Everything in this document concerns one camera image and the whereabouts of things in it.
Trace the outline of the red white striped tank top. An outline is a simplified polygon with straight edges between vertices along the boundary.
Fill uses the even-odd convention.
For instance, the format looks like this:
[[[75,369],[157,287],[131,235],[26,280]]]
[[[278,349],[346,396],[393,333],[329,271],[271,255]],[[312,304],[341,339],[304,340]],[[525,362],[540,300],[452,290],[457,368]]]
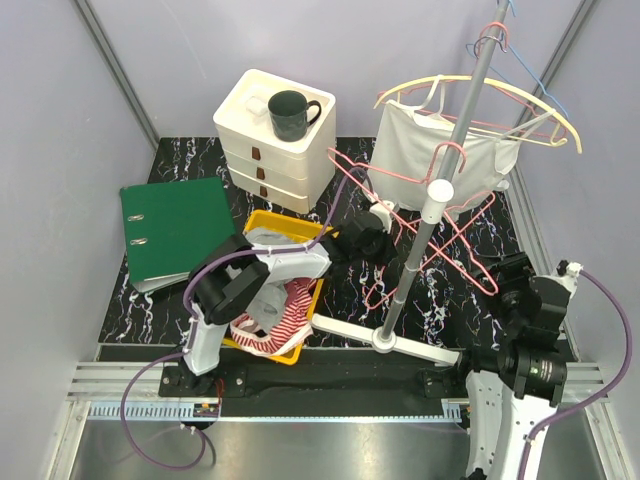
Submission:
[[[317,281],[299,278],[289,281],[285,288],[289,293],[283,320],[266,336],[245,312],[230,324],[232,340],[240,349],[259,357],[276,357],[301,345],[313,333],[308,319],[313,306],[313,294]]]

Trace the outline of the grey sock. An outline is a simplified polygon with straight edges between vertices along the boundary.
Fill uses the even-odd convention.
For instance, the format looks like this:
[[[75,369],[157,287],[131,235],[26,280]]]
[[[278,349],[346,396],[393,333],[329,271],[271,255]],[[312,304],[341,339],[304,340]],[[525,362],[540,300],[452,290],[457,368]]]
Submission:
[[[258,227],[245,234],[246,239],[260,249],[275,246],[277,250],[293,250],[294,242],[286,235]],[[260,336],[266,336],[284,317],[289,293],[284,281],[267,280],[248,305],[246,313],[262,330]]]

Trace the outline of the light blue wire hanger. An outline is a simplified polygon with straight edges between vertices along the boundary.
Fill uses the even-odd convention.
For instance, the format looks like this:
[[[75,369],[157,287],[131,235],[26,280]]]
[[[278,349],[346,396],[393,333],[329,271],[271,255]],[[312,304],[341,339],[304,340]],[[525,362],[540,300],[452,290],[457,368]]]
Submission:
[[[488,75],[492,78],[497,78],[502,82],[515,84],[514,73],[510,70],[511,73],[508,74],[506,71],[506,65],[510,65],[514,71],[526,71],[528,76],[534,82],[533,95],[538,96],[543,100],[551,100],[558,109],[562,109],[563,106],[550,91],[551,80],[545,77],[544,65],[542,62],[530,62],[532,59],[532,48],[535,47],[537,43],[532,39],[525,39],[522,35],[516,36],[515,40],[513,36],[510,36],[507,43],[505,43],[507,34],[500,28],[498,28],[498,30],[499,45],[497,47],[497,55],[500,58],[504,57],[508,60],[501,63],[503,66],[502,69],[497,68],[495,61],[492,61],[488,67]]]

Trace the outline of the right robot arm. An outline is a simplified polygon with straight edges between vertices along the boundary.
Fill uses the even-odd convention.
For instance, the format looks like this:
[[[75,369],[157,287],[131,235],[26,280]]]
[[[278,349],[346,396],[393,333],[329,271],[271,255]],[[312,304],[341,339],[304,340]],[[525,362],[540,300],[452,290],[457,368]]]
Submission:
[[[567,362],[556,347],[581,267],[566,261],[538,275],[524,252],[484,256],[474,277],[487,270],[498,286],[488,300],[503,324],[498,350],[475,347],[454,371],[457,390],[468,396],[468,479],[534,479],[546,439],[534,429],[557,413]]]

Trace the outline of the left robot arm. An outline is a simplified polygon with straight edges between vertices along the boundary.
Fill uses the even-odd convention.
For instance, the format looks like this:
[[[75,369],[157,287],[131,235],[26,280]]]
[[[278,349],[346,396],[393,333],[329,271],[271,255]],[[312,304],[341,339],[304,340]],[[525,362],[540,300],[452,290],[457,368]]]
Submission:
[[[260,294],[270,297],[268,305],[282,306],[272,288],[322,279],[354,261],[384,264],[396,255],[390,232],[389,220],[361,212],[336,228],[323,226],[305,242],[269,245],[252,243],[243,234],[228,237],[188,277],[183,303],[191,327],[181,384],[196,396],[214,388],[228,325],[247,313]]]

